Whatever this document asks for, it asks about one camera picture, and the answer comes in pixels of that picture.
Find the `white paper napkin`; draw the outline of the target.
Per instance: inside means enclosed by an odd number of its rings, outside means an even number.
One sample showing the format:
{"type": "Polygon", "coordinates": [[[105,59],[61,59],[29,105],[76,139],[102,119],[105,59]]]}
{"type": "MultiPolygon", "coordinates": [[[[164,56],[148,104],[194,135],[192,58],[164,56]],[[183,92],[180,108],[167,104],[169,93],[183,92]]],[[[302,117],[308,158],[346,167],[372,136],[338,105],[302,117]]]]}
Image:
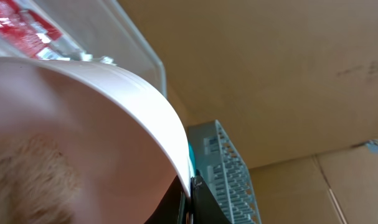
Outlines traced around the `white paper napkin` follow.
{"type": "Polygon", "coordinates": [[[87,52],[74,52],[69,54],[68,58],[71,60],[83,61],[83,62],[96,62],[109,65],[116,65],[114,59],[108,56],[95,57],[87,52]]]}

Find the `small white bowl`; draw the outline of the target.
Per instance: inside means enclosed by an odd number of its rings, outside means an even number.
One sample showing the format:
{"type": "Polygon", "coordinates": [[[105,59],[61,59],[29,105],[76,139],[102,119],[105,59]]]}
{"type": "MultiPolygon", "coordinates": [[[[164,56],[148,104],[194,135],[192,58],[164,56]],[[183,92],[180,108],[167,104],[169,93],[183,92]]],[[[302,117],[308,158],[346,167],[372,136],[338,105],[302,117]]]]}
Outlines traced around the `small white bowl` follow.
{"type": "Polygon", "coordinates": [[[36,135],[53,139],[79,174],[71,223],[145,223],[176,176],[190,199],[181,120],[125,69],[0,57],[0,141],[36,135]]]}

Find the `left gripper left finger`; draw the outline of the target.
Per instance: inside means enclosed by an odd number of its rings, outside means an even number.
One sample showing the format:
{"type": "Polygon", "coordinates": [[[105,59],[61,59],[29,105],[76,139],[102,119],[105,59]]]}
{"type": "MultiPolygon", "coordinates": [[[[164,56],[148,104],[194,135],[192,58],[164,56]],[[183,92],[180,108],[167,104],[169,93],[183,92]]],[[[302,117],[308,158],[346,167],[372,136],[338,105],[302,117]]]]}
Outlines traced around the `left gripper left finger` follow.
{"type": "Polygon", "coordinates": [[[153,214],[144,224],[184,224],[186,222],[186,195],[176,176],[153,214]]]}

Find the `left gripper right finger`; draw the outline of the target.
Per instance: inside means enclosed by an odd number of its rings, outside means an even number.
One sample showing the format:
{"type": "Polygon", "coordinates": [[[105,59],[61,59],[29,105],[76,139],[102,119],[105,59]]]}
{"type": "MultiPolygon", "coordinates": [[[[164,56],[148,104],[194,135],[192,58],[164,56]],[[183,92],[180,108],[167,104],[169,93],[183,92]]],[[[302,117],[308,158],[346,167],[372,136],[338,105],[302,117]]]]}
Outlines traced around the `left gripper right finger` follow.
{"type": "Polygon", "coordinates": [[[231,224],[199,175],[191,179],[191,211],[193,224],[231,224]]]}

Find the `red snack wrapper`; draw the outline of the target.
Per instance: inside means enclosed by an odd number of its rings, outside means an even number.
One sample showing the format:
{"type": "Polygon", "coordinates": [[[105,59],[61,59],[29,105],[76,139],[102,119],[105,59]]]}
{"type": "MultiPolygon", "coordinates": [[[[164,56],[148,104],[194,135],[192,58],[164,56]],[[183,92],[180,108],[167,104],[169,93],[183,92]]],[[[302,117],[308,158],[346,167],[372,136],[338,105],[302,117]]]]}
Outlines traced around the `red snack wrapper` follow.
{"type": "Polygon", "coordinates": [[[14,1],[0,1],[0,38],[27,57],[41,60],[62,58],[45,34],[37,32],[22,16],[14,1]]]}

